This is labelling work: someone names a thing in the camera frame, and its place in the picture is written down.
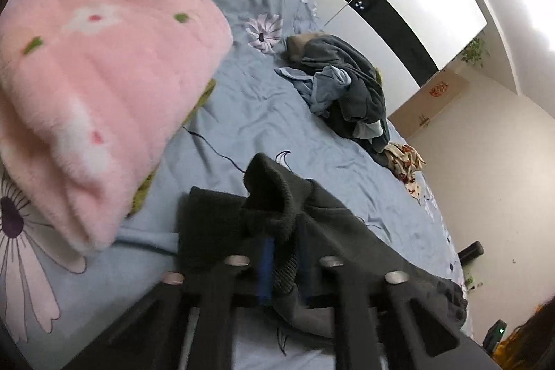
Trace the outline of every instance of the green plant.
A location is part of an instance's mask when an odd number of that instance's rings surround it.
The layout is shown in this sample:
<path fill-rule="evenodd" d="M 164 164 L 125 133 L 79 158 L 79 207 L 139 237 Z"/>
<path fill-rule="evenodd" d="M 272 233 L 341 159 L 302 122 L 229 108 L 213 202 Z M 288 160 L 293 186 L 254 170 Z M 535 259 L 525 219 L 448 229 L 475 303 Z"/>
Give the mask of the green plant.
<path fill-rule="evenodd" d="M 487 51 L 484 49 L 484 40 L 476 37 L 470 43 L 468 43 L 467 47 L 464 48 L 459 55 L 461 56 L 462 61 L 465 63 L 482 64 L 482 53 L 484 53 L 484 51 L 487 53 Z"/>

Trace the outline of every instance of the black speaker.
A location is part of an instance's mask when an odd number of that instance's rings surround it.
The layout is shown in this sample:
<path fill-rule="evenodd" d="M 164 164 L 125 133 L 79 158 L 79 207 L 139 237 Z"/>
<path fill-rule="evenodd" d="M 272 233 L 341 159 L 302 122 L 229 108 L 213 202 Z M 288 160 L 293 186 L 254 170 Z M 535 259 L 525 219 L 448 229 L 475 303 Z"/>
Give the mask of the black speaker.
<path fill-rule="evenodd" d="M 493 325 L 487 332 L 486 337 L 484 338 L 484 343 L 482 343 L 482 348 L 488 353 L 490 356 L 495 353 L 495 349 L 503 334 L 507 330 L 507 324 L 503 320 L 497 320 L 495 325 Z"/>
<path fill-rule="evenodd" d="M 480 242 L 474 242 L 459 253 L 459 260 L 464 267 L 482 254 L 484 254 L 484 247 Z"/>

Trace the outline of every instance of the pink fleece blanket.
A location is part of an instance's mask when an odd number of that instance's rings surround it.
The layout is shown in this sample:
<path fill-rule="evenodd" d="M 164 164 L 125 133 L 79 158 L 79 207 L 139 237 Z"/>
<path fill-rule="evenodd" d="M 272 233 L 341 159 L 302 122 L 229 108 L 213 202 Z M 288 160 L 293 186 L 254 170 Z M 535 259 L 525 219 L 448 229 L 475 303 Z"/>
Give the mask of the pink fleece blanket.
<path fill-rule="evenodd" d="M 9 0 L 0 156 L 76 250 L 113 242 L 231 43 L 210 0 Z"/>

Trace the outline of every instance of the metal screw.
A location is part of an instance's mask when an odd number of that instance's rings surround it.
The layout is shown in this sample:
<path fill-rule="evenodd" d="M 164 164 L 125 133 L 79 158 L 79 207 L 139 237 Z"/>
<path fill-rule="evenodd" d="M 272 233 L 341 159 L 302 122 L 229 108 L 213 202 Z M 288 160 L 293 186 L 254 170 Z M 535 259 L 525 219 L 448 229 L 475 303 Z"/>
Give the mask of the metal screw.
<path fill-rule="evenodd" d="M 180 286 L 185 281 L 185 276 L 181 273 L 174 273 L 173 271 L 168 271 L 162 275 L 162 282 L 164 284 L 169 284 L 170 286 Z"/>
<path fill-rule="evenodd" d="M 250 264 L 250 259 L 246 256 L 232 255 L 227 256 L 224 262 L 227 265 L 231 265 L 231 267 L 246 267 Z"/>
<path fill-rule="evenodd" d="M 324 256 L 320 258 L 320 265 L 324 268 L 342 267 L 343 261 L 337 256 Z"/>
<path fill-rule="evenodd" d="M 389 273 L 386 273 L 385 280 L 388 281 L 389 284 L 401 284 L 409 280 L 409 275 L 400 270 L 390 271 Z"/>

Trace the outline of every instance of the bed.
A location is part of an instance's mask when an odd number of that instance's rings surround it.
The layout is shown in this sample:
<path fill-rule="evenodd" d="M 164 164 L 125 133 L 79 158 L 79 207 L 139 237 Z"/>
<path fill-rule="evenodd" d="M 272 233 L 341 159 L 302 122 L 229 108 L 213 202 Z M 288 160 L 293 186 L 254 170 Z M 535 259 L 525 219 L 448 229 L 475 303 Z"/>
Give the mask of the bed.
<path fill-rule="evenodd" d="M 231 25 L 233 47 L 214 77 L 214 92 L 168 144 L 143 208 L 124 221 L 116 243 L 95 256 L 70 258 L 53 229 L 37 226 L 41 245 L 26 252 L 33 252 L 44 270 L 40 290 L 52 294 L 59 318 L 44 321 L 33 305 L 37 287 L 24 284 L 25 337 L 18 346 L 34 370 L 62 368 L 174 269 L 176 217 L 191 187 L 246 195 L 243 171 L 257 152 L 317 180 L 404 258 L 464 290 L 460 261 L 423 176 L 417 175 L 423 187 L 417 201 L 387 168 L 313 115 L 293 85 L 274 71 L 287 64 L 284 38 L 320 28 L 314 1 L 213 1 Z M 403 141 L 389 127 L 390 140 Z M 5 173 L 2 190 L 2 196 L 17 192 Z M 37 215 L 32 205 L 25 209 Z M 25 280 L 25 272 L 34 269 L 18 270 Z M 6 311 L 4 291 L 0 310 Z M 471 334 L 470 318 L 463 330 Z M 284 342 L 262 312 L 240 311 L 235 369 L 334 368 L 328 352 L 292 338 Z"/>

